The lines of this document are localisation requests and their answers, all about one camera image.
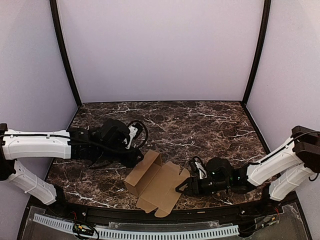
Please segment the brown cardboard box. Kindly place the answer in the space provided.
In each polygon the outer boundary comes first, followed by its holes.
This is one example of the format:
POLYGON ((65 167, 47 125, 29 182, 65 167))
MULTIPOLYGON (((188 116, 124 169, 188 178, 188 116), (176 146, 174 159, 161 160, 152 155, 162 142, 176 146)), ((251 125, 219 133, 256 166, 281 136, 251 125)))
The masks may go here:
POLYGON ((190 177, 188 169, 168 161, 162 163, 162 155, 154 150, 148 150, 144 159, 139 162, 124 179, 127 190, 138 197, 136 207, 154 216, 168 216, 181 193, 176 187, 190 177))

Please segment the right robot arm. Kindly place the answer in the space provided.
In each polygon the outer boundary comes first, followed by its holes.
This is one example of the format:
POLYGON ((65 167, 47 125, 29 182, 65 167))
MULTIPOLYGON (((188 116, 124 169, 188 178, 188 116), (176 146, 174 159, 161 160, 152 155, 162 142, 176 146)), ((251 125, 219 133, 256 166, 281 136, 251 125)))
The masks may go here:
POLYGON ((246 194, 270 178, 280 175, 264 188, 266 196, 280 202, 305 180, 314 181, 320 174, 320 133, 300 125, 277 149, 256 162, 234 168, 224 158, 207 163, 195 156, 189 161, 195 176, 180 183, 175 191, 187 196, 207 196, 223 190, 246 194))

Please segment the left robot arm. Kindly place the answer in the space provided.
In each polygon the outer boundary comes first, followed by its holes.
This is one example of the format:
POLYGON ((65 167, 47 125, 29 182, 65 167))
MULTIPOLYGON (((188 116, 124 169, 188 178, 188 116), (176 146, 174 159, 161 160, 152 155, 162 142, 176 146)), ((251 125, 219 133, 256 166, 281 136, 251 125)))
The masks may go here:
POLYGON ((139 120, 124 124, 109 118, 100 127, 69 128, 53 132, 25 132, 0 125, 0 179, 13 183, 26 194, 50 206, 65 201, 62 188, 47 183, 28 170, 20 158, 59 158, 117 161, 135 167, 144 156, 141 148, 148 140, 147 127, 139 120))

